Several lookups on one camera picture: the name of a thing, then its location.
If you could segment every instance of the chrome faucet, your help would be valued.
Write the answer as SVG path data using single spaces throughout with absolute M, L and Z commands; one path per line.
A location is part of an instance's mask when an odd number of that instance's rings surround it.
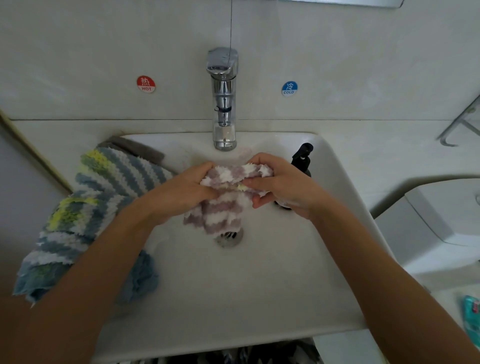
M 235 94 L 239 54 L 235 49 L 218 47 L 208 52 L 207 72 L 212 76 L 213 143 L 228 152 L 235 149 Z

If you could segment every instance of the striped towel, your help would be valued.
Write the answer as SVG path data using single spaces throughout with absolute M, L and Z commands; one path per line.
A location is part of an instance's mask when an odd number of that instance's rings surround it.
M 22 262 L 13 294 L 38 301 L 122 208 L 171 177 L 158 165 L 112 148 L 97 147 L 82 155 L 75 177 L 80 189 L 63 199 L 48 219 L 36 248 Z M 153 259 L 142 250 L 117 303 L 130 302 L 154 290 L 157 283 Z
M 244 166 L 212 168 L 200 184 L 219 190 L 220 197 L 199 203 L 185 214 L 183 223 L 203 228 L 207 234 L 214 236 L 227 232 L 239 232 L 241 214 L 251 205 L 253 194 L 266 194 L 266 192 L 248 188 L 241 181 L 245 178 L 271 176 L 273 171 L 265 164 L 250 163 Z

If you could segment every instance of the sink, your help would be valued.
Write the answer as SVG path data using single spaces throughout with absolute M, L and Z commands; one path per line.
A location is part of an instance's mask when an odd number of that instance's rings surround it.
M 230 152 L 211 133 L 127 135 L 165 153 L 181 172 L 212 160 L 241 165 L 258 152 L 291 160 L 311 143 L 310 172 L 389 252 L 330 145 L 310 133 L 237 133 Z M 204 352 L 365 328 L 363 315 L 313 225 L 278 206 L 247 210 L 244 235 L 221 247 L 183 217 L 154 229 L 146 244 L 160 275 L 157 290 L 102 329 L 94 363 Z

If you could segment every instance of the purple and white striped towel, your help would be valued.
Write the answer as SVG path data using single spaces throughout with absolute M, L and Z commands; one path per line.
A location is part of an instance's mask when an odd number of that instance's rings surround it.
M 253 195 L 266 194 L 266 191 L 248 188 L 241 181 L 271 176 L 273 171 L 265 164 L 212 168 L 200 184 L 220 190 L 220 197 L 199 203 L 185 214 L 183 224 L 203 228 L 207 234 L 214 236 L 240 231 L 241 214 L 251 205 Z

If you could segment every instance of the blue sticker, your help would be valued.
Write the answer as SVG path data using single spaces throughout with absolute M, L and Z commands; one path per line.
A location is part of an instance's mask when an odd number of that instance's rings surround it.
M 282 95 L 283 96 L 292 96 L 298 90 L 298 85 L 295 81 L 288 81 L 282 87 Z

